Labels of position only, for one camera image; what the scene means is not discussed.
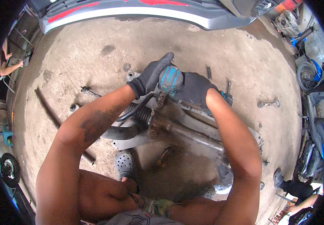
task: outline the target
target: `motorcycle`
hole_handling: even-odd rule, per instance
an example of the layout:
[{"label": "motorcycle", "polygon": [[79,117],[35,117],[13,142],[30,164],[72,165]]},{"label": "motorcycle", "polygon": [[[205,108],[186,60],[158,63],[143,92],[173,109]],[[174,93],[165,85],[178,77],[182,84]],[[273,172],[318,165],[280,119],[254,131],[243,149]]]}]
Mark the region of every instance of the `motorcycle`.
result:
[{"label": "motorcycle", "polygon": [[324,91],[324,63],[322,63],[322,67],[318,65],[316,61],[311,59],[314,64],[314,67],[309,62],[309,59],[306,55],[305,61],[302,62],[297,69],[297,77],[299,87],[309,93],[313,90]]},{"label": "motorcycle", "polygon": [[316,105],[324,100],[324,92],[312,92],[302,102],[307,116],[304,120],[302,153],[293,173],[294,180],[324,183],[324,118],[317,117]]}]

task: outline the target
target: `oil stain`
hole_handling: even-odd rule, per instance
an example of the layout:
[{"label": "oil stain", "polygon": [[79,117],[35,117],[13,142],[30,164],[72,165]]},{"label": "oil stain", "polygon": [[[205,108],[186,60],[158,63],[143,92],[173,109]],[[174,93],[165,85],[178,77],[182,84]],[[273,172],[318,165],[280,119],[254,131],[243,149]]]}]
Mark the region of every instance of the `oil stain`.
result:
[{"label": "oil stain", "polygon": [[52,71],[50,70],[43,71],[43,80],[45,80],[46,84],[50,81],[51,77],[52,77]]},{"label": "oil stain", "polygon": [[102,49],[102,55],[111,54],[115,49],[116,49],[116,47],[114,45],[106,45]]}]

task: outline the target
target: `blue stool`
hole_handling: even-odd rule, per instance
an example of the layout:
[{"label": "blue stool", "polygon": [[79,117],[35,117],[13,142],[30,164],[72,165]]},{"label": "blue stool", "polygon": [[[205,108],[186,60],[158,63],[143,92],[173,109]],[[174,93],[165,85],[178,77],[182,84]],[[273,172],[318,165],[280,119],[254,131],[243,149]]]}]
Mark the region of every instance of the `blue stool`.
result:
[{"label": "blue stool", "polygon": [[9,138],[10,136],[12,136],[13,133],[12,133],[12,131],[7,130],[7,129],[6,129],[6,126],[7,126],[7,125],[3,126],[3,128],[2,128],[2,133],[0,133],[0,135],[3,135],[3,141],[4,141],[4,143],[5,143],[6,145],[8,145],[8,146],[13,146],[13,144],[8,143],[8,138]]}]

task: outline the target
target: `car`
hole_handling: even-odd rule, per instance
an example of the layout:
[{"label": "car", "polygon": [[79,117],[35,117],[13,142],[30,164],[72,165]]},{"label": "car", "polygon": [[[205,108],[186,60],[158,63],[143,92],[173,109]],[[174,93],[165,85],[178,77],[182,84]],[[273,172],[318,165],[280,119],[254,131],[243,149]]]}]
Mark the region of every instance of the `car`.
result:
[{"label": "car", "polygon": [[68,24],[101,17],[152,16],[176,19],[204,30],[243,27],[283,0],[30,0],[44,34]]}]

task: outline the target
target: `black hose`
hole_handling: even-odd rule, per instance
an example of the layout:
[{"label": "black hose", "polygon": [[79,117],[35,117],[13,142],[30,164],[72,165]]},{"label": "black hose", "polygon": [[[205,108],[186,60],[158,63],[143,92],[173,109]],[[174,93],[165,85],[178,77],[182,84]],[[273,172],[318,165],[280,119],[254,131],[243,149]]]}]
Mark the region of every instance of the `black hose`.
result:
[{"label": "black hose", "polygon": [[149,102],[151,100],[151,98],[153,98],[153,97],[158,97],[158,94],[150,93],[149,95],[147,95],[145,97],[145,99],[143,99],[143,101],[140,104],[137,104],[137,106],[135,103],[131,103],[129,106],[131,106],[131,105],[133,106],[132,110],[130,110],[123,116],[118,117],[118,119],[116,121],[122,122],[123,120],[130,118],[132,115],[136,114],[139,110],[143,109],[143,107],[147,104],[147,102]]}]

